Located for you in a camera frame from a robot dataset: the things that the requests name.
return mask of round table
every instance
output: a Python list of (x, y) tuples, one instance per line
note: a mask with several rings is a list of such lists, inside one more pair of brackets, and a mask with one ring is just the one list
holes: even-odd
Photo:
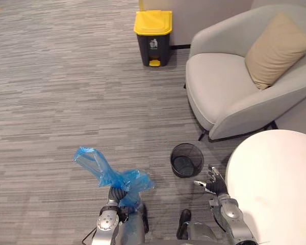
[(250, 136), (233, 152), (226, 182), (259, 244), (306, 245), (306, 134)]

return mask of black baseboard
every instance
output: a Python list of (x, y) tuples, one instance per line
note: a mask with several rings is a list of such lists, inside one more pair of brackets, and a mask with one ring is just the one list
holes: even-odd
[(170, 46), (170, 48), (172, 50), (183, 50), (185, 48), (190, 48), (190, 44), (183, 44), (183, 45), (173, 45), (173, 46)]

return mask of white wall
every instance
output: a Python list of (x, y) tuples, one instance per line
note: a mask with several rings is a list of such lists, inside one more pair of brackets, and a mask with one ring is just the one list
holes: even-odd
[(257, 8), (268, 4), (294, 4), (306, 7), (306, 0), (254, 0), (251, 7)]
[(275, 120), (279, 129), (288, 129), (306, 134), (306, 99)]
[(253, 0), (140, 0), (141, 10), (172, 10), (171, 45), (190, 44), (200, 30), (251, 8)]

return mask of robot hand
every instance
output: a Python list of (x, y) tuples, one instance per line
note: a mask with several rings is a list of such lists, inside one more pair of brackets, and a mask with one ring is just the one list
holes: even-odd
[(215, 194), (217, 196), (222, 193), (228, 194), (225, 181), (220, 172), (215, 167), (209, 167), (210, 182), (206, 183), (203, 181), (195, 180), (194, 184), (205, 187), (205, 191), (208, 193)]

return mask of black mesh trash can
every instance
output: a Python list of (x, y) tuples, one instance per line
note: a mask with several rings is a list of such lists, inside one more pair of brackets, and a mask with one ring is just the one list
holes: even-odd
[(180, 178), (196, 176), (204, 165), (204, 157), (199, 148), (193, 144), (177, 145), (170, 156), (172, 171)]
[(172, 11), (137, 12), (134, 31), (137, 33), (143, 64), (145, 66), (167, 65), (170, 58)]

